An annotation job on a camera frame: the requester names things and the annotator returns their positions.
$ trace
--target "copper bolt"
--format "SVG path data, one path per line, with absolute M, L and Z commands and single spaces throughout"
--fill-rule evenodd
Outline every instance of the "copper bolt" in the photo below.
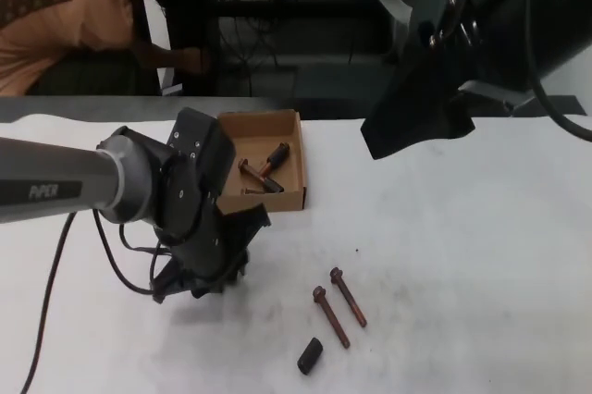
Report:
M 343 281 L 343 271 L 341 269 L 339 269 L 338 267 L 334 267 L 331 270 L 330 275 L 331 275 L 331 283 L 338 286 L 339 290 L 343 294 L 343 297 L 345 298 L 345 301 L 350 305 L 351 311 L 355 315 L 355 318 L 358 320 L 358 323 L 360 324 L 360 326 L 366 327 L 368 322 L 366 322 L 366 319 L 364 317 L 364 314 L 362 314 L 362 310 L 360 309 L 360 306 L 358 306 L 358 303 L 355 302 L 355 299 L 353 298 L 352 293 L 350 292 L 347 285 Z
M 347 350 L 350 347 L 350 340 L 348 339 L 348 336 L 345 335 L 345 332 L 343 331 L 339 320 L 335 316 L 335 313 L 331 309 L 331 306 L 329 306 L 329 302 L 325 298 L 326 293 L 327 292 L 325 291 L 325 288 L 317 286 L 313 291 L 314 302 L 321 305 L 321 308 L 323 308 L 323 312 L 327 316 L 329 323 L 333 326 L 337 337 L 339 337 L 339 341 L 343 345 L 343 348 Z

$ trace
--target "desk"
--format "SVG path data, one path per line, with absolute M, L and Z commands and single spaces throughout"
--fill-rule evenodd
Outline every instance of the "desk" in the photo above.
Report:
M 547 119 L 479 119 L 465 139 L 373 162 L 360 124 L 303 123 L 307 209 L 271 215 L 247 276 L 223 296 L 157 305 L 130 293 L 92 217 L 79 215 L 31 392 L 588 392 L 590 145 Z M 0 125 L 0 136 L 92 148 L 116 126 L 33 116 Z M 171 123 L 131 127 L 165 140 Z M 1 392 L 24 381 L 63 221 L 0 227 Z M 115 227 L 107 235 L 125 274 L 146 285 L 150 257 L 119 247 Z M 136 224 L 129 241 L 154 238 Z M 329 283 L 334 265 L 366 330 Z M 313 304 L 317 284 L 350 337 L 348 351 Z M 311 336 L 325 352 L 305 377 L 296 360 Z

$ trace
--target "open cardboard box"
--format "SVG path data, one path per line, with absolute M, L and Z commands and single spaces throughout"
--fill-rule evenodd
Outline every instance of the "open cardboard box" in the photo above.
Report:
M 300 115 L 293 110 L 230 113 L 220 115 L 218 120 L 237 151 L 226 186 L 217 200 L 220 210 L 228 214 L 263 203 L 267 212 L 301 211 L 306 199 L 306 167 Z M 256 180 L 241 174 L 239 161 L 246 158 L 249 165 L 261 170 L 281 142 L 290 145 L 290 155 L 269 177 L 277 181 L 284 192 L 243 194 L 246 189 L 262 191 L 263 188 Z

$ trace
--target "cable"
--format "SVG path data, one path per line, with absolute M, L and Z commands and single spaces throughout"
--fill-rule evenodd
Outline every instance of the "cable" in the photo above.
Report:
M 584 140 L 586 142 L 592 142 L 592 130 L 583 128 L 582 126 L 574 123 L 558 112 L 553 103 L 550 101 L 543 85 L 540 82 L 540 78 L 537 73 L 537 62 L 535 60 L 533 41 L 532 41 L 532 0 L 524 0 L 524 45 L 526 51 L 526 65 L 528 67 L 528 79 L 530 85 L 533 88 L 535 97 L 547 111 L 550 118 L 563 130 L 571 133 L 574 137 Z
M 161 246 L 162 243 L 160 241 L 156 243 L 154 254 L 152 255 L 152 261 L 150 262 L 150 287 L 152 290 L 154 290 L 154 268 L 156 267 L 156 258 L 158 257 L 158 252 L 160 251 Z
M 66 244 L 66 237 L 74 221 L 76 213 L 68 215 L 66 223 L 62 228 L 62 233 L 59 236 L 57 247 L 55 248 L 54 262 L 52 263 L 51 270 L 49 271 L 49 278 L 47 278 L 47 285 L 45 285 L 45 295 L 43 296 L 43 306 L 41 308 L 41 317 L 39 319 L 39 328 L 37 330 L 37 341 L 35 342 L 35 352 L 31 360 L 31 367 L 29 368 L 29 374 L 27 380 L 20 391 L 20 394 L 26 394 L 31 387 L 35 372 L 37 371 L 37 364 L 39 363 L 39 356 L 41 355 L 41 347 L 43 345 L 43 332 L 45 331 L 45 320 L 47 319 L 47 311 L 49 309 L 49 299 L 52 295 L 52 288 L 54 287 L 54 281 L 56 280 L 57 266 L 62 258 L 62 252 Z
M 123 246 L 130 251 L 146 252 L 151 255 L 156 253 L 156 248 L 132 248 L 130 246 L 130 244 L 128 243 L 128 239 L 126 239 L 125 225 L 119 225 L 119 239 L 121 240 L 121 244 L 123 244 Z M 170 254 L 171 254 L 170 251 L 158 251 L 158 255 L 170 255 Z
M 353 46 L 355 44 L 355 33 L 358 29 L 358 25 L 359 25 L 359 21 L 356 22 L 356 24 L 353 26 L 353 29 L 351 30 L 351 43 L 350 43 L 350 59 L 348 59 L 348 64 L 352 63 L 352 58 L 353 58 Z
M 119 278 L 121 283 L 123 283 L 129 290 L 132 290 L 133 292 L 136 292 L 141 295 L 154 295 L 153 290 L 139 288 L 134 284 L 130 283 L 130 281 L 123 276 L 123 274 L 117 267 L 117 263 L 115 262 L 115 258 L 113 258 L 113 254 L 111 253 L 111 247 L 109 246 L 109 242 L 107 241 L 105 231 L 103 230 L 103 224 L 101 223 L 101 218 L 99 217 L 99 211 L 93 209 L 92 216 L 94 216 L 94 223 L 96 224 L 96 228 L 99 231 L 99 237 L 101 237 L 101 242 L 103 243 L 103 247 L 105 248 L 105 253 L 107 254 L 109 264 L 111 264 L 111 267 L 117 275 L 117 278 Z

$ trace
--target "person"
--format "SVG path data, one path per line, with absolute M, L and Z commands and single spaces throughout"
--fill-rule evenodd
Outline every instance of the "person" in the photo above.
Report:
M 153 94 L 143 69 L 207 70 L 199 48 L 141 41 L 132 1 L 0 0 L 0 96 Z

